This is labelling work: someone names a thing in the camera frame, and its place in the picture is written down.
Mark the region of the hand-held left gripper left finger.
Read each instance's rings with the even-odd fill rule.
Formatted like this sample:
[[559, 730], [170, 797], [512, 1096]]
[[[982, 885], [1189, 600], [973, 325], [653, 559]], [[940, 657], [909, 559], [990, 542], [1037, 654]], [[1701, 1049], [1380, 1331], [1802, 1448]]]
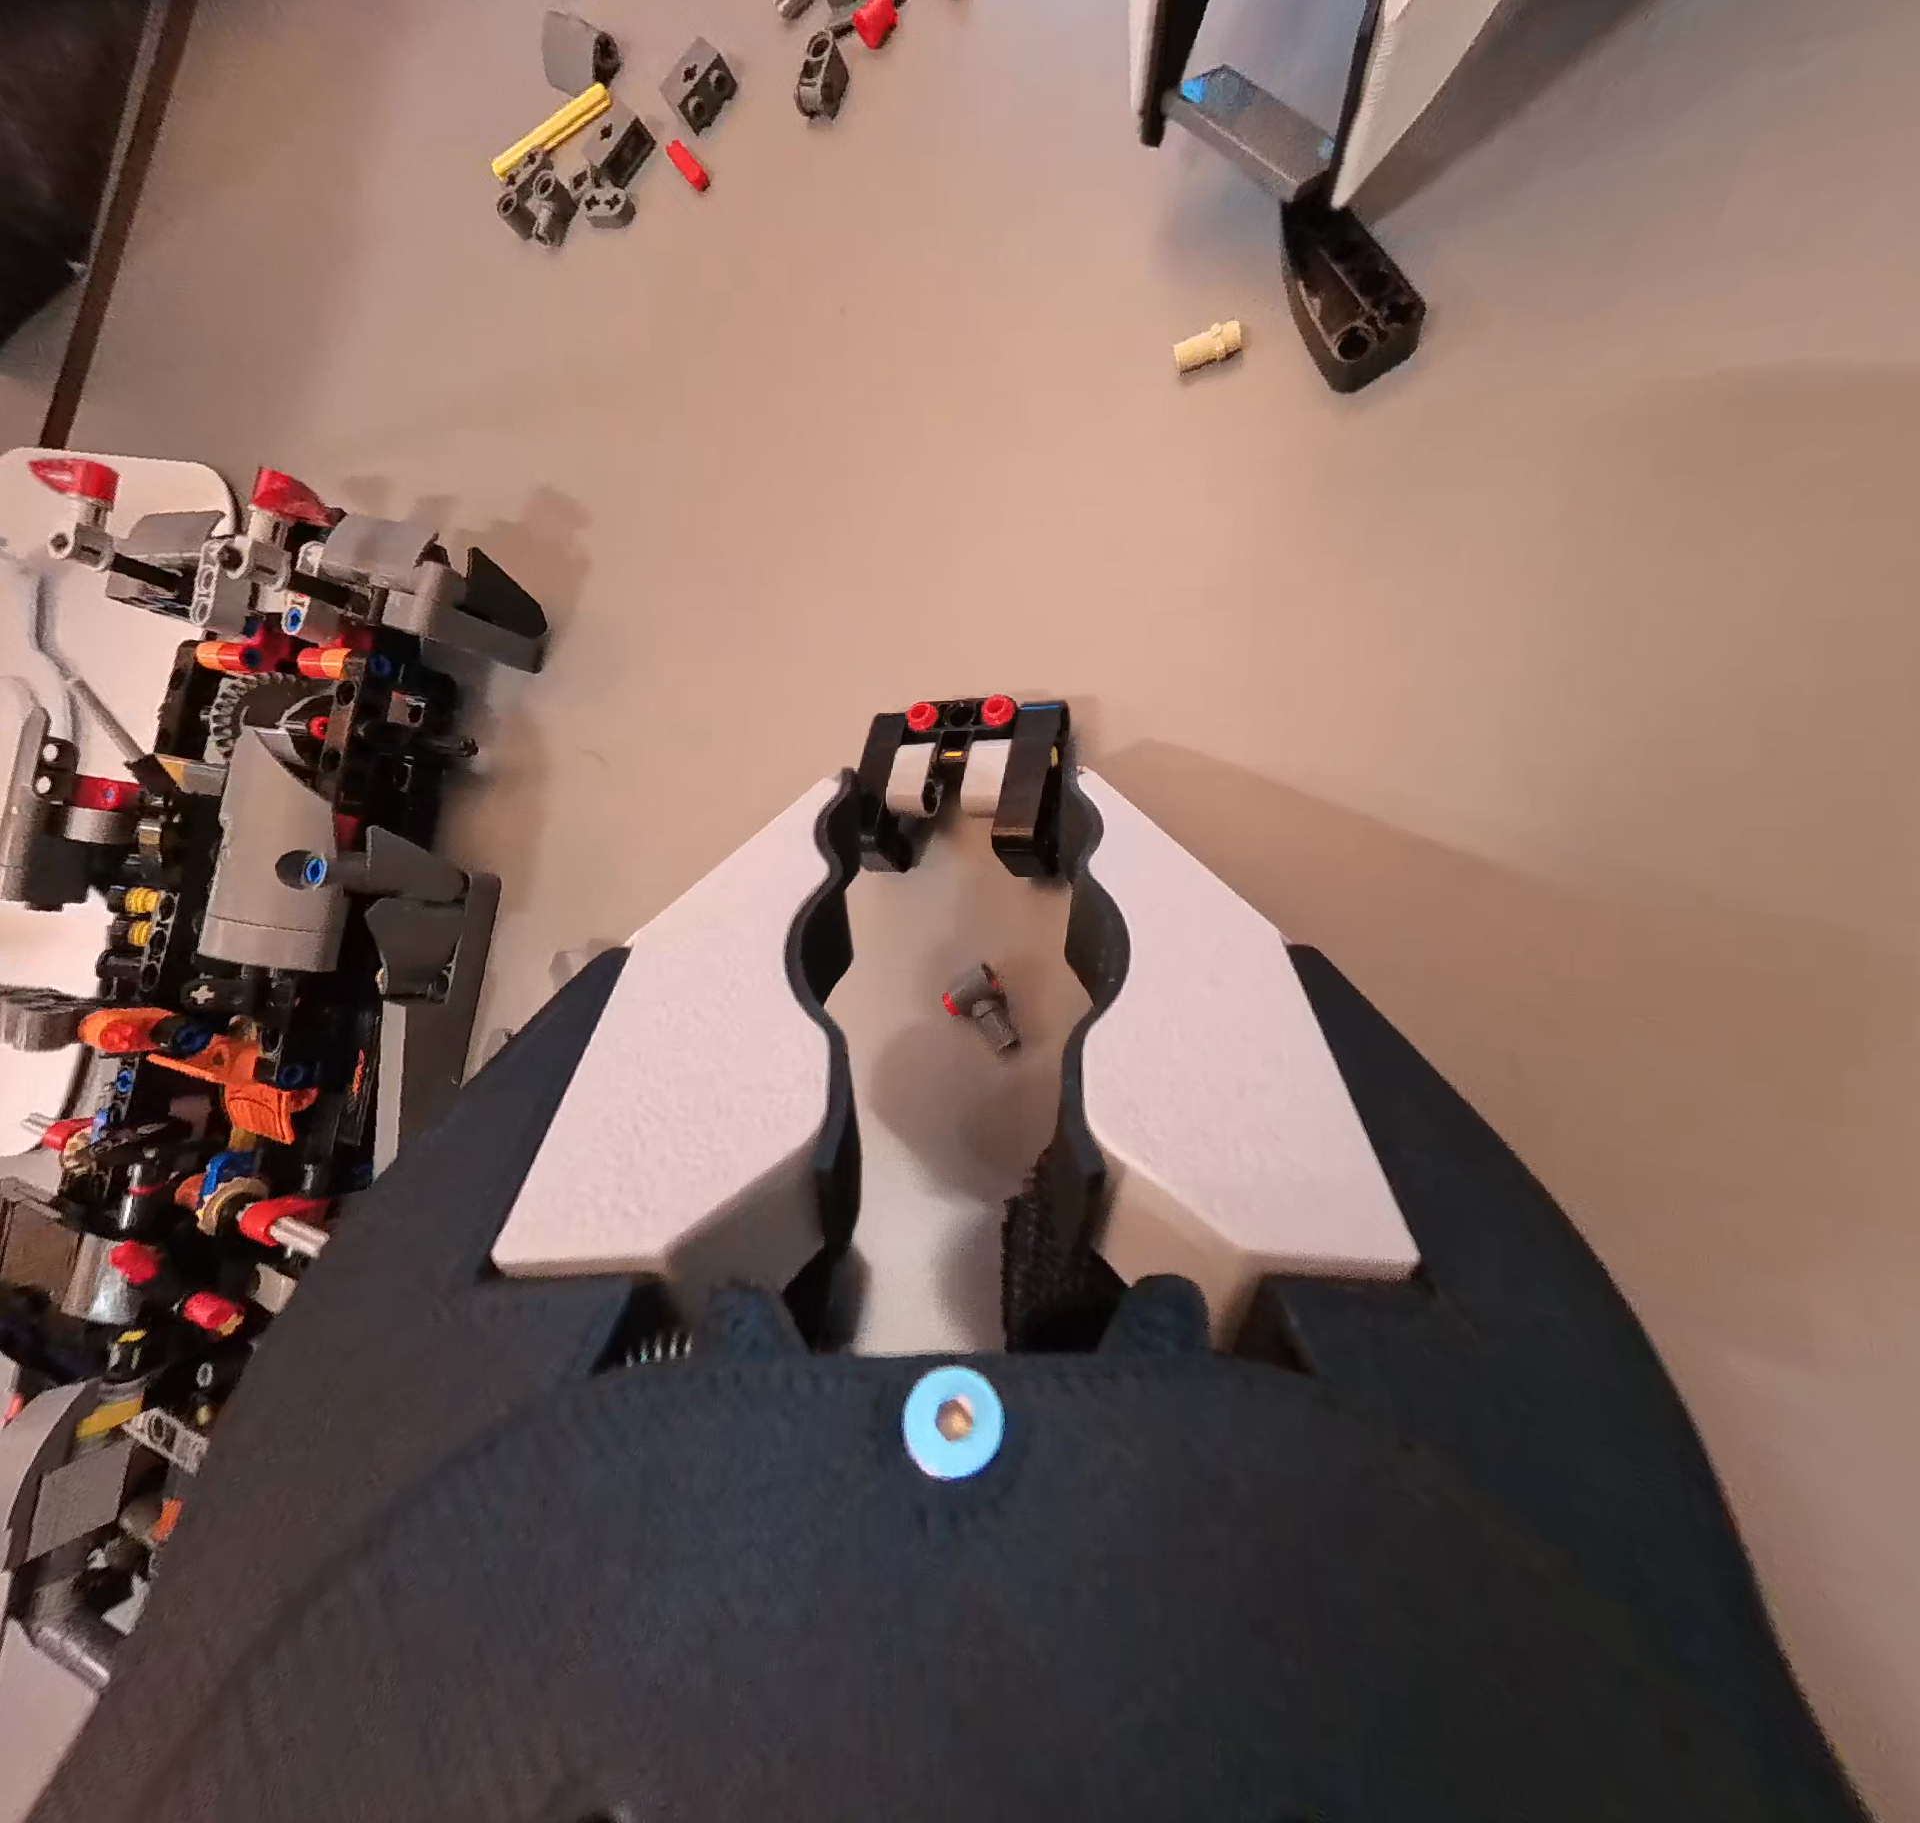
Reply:
[[857, 1112], [828, 993], [853, 966], [857, 868], [843, 769], [630, 937], [493, 1240], [502, 1274], [623, 1268], [698, 1297], [785, 1288], [853, 1245]]

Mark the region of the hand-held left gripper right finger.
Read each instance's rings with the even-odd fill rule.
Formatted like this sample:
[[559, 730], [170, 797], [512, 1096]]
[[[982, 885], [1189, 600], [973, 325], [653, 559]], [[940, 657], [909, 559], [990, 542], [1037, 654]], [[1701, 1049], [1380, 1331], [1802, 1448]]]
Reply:
[[1417, 1236], [1285, 933], [1093, 766], [1060, 797], [1068, 1032], [1052, 1137], [1006, 1208], [1011, 1347], [1093, 1347], [1178, 1277], [1231, 1347], [1268, 1278], [1406, 1284]]

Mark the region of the dark grey lego panel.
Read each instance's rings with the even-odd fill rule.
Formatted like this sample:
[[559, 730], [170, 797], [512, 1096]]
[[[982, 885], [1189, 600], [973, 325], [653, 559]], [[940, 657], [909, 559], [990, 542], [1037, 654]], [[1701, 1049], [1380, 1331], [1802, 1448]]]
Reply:
[[1315, 201], [1330, 185], [1333, 135], [1228, 63], [1170, 86], [1164, 115], [1281, 203]]

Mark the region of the black curved lego piece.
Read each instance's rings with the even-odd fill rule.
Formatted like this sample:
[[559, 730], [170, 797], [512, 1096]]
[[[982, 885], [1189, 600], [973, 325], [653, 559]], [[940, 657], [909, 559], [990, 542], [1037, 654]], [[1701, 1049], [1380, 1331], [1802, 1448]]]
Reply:
[[1335, 392], [1358, 392], [1417, 354], [1426, 302], [1344, 206], [1281, 206], [1281, 276], [1293, 321]]

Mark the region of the black lego frame red pins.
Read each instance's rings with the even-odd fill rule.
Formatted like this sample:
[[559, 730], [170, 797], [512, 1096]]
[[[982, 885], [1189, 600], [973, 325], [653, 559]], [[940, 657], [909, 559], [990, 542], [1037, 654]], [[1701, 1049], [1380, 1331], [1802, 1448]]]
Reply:
[[1008, 872], [1056, 875], [1066, 757], [1062, 702], [995, 691], [878, 712], [857, 761], [862, 868], [908, 872], [952, 809], [992, 826]]

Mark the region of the small grey lego connector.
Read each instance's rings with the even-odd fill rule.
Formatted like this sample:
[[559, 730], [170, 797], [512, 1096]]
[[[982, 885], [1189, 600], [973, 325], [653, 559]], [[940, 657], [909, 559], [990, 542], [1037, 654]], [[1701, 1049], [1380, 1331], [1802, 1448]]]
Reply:
[[944, 989], [944, 1011], [969, 1020], [996, 1055], [1017, 1053], [1020, 1032], [1006, 984], [990, 962], [977, 962]]

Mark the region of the lego car model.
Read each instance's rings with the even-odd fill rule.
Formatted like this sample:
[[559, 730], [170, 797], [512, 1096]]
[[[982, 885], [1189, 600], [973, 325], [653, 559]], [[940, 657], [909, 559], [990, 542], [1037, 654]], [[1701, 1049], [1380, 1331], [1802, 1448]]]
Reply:
[[126, 778], [31, 704], [5, 784], [5, 902], [109, 909], [92, 993], [5, 987], [5, 1047], [83, 1058], [5, 1158], [5, 1638], [98, 1696], [263, 1331], [464, 1082], [498, 884], [435, 850], [475, 755], [446, 660], [536, 673], [548, 625], [482, 549], [287, 472], [229, 533], [117, 537], [117, 470], [30, 466], [71, 503], [51, 555], [191, 628], [151, 749], [38, 637]]

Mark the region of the pile of loose lego pieces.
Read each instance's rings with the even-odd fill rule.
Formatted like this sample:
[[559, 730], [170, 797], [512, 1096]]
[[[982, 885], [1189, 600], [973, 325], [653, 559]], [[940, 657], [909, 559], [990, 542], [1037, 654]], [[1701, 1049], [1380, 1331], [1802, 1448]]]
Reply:
[[[908, 1], [773, 0], [783, 23], [821, 12], [793, 77], [793, 107], [804, 124], [839, 115], [853, 82], [846, 41], [882, 49]], [[696, 33], [659, 79], [665, 132], [621, 94], [624, 63], [624, 44], [610, 28], [570, 8], [543, 9], [541, 71], [563, 104], [491, 160], [493, 212], [520, 239], [559, 247], [576, 226], [630, 226], [634, 185], [653, 156], [665, 156], [693, 193], [708, 193], [708, 165], [688, 140], [735, 103], [735, 63]]]

